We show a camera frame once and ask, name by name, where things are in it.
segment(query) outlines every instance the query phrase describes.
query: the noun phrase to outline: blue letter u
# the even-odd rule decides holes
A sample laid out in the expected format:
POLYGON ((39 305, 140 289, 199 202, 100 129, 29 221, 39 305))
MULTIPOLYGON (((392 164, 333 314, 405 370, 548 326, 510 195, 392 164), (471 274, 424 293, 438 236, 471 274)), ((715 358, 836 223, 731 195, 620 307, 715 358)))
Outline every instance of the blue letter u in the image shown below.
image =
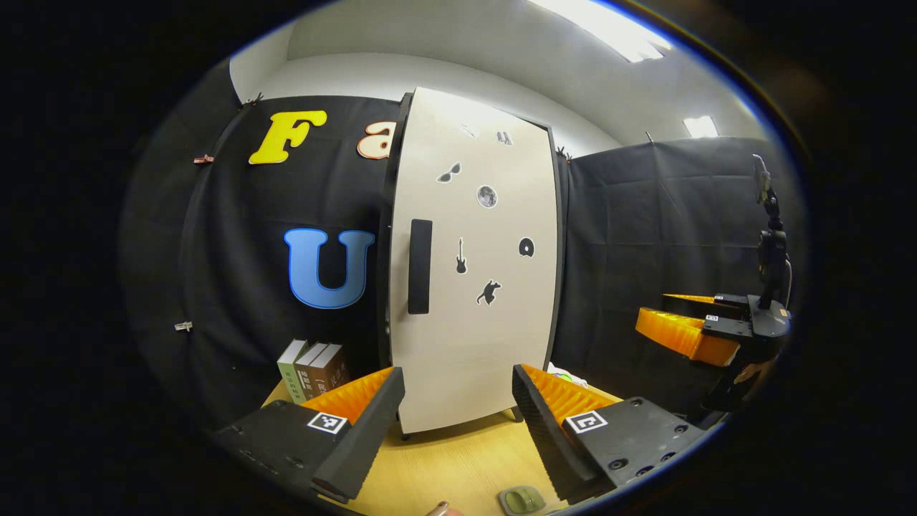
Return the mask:
POLYGON ((321 230, 289 230, 283 241, 290 246, 290 288, 297 299, 314 308, 344 308, 366 290, 366 251, 376 241, 366 231, 342 231, 337 241, 347 248, 347 279, 341 288, 325 288, 318 281, 318 248, 328 241, 321 230))

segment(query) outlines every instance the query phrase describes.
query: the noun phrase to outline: ceiling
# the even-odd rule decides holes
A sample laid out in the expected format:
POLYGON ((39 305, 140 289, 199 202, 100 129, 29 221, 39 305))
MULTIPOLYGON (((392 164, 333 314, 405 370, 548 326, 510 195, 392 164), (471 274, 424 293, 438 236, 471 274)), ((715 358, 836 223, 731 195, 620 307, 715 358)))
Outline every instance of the ceiling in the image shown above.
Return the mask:
POLYGON ((687 138, 704 115, 722 135, 765 138, 746 105, 683 50, 628 62, 566 18, 526 0, 342 0, 293 24, 287 59, 387 52, 476 68, 534 90, 624 145, 687 138))

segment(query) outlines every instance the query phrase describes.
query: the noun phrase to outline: black door handle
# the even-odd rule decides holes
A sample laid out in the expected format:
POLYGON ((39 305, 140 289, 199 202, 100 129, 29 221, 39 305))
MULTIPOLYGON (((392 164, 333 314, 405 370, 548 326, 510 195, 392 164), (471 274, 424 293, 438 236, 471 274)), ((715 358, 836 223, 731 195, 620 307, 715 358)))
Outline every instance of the black door handle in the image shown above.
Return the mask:
POLYGON ((433 220, 411 220, 407 269, 407 313, 430 313, 430 253, 433 220))

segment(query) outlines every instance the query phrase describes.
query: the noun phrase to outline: yellow letter f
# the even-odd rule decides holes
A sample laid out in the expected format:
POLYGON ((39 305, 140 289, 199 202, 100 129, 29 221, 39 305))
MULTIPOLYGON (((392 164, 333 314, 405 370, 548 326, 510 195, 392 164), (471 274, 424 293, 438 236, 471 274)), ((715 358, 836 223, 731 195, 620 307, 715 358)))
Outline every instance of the yellow letter f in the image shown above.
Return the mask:
POLYGON ((283 149, 286 141, 290 147, 299 147, 309 134, 309 122, 317 126, 324 125, 328 120, 325 111, 295 111, 291 113, 276 113, 271 117, 271 128, 264 137, 261 148, 249 157, 253 165, 264 163, 283 163, 289 153, 283 149))

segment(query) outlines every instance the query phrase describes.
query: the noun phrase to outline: ceiling light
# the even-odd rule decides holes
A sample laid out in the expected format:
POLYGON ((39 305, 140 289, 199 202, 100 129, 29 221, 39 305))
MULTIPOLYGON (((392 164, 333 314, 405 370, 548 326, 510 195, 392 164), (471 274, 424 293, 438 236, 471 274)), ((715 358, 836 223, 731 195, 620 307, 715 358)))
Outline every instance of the ceiling light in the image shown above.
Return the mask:
POLYGON ((661 58, 662 54, 653 45, 666 50, 672 48, 658 34, 603 4, 590 0, 528 1, 579 25, 630 62, 661 58))
POLYGON ((692 138, 720 136, 710 117, 685 118, 685 127, 688 128, 692 138))

